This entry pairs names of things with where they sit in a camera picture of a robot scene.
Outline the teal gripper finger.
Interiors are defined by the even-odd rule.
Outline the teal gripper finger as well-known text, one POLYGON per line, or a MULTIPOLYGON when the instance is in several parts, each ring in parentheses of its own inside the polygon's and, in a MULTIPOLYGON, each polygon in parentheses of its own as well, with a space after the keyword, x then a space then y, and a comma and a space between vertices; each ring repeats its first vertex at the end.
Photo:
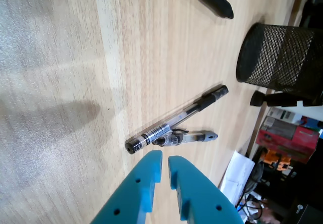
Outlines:
POLYGON ((152 150, 129 172, 92 223, 145 223, 161 181, 163 153, 152 150))
POLYGON ((243 223, 235 206, 190 161, 170 156, 171 189, 176 190, 180 220, 188 223, 243 223))

